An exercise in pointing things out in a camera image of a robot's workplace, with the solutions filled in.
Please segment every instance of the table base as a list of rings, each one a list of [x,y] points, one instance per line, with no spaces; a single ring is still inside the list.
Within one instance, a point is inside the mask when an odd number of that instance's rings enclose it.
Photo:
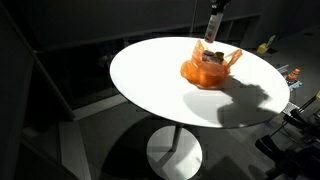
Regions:
[[[173,148],[174,142],[177,142],[176,148]],[[151,136],[147,157],[151,168],[163,179],[190,179],[200,169],[202,150],[196,137],[188,130],[168,126]]]

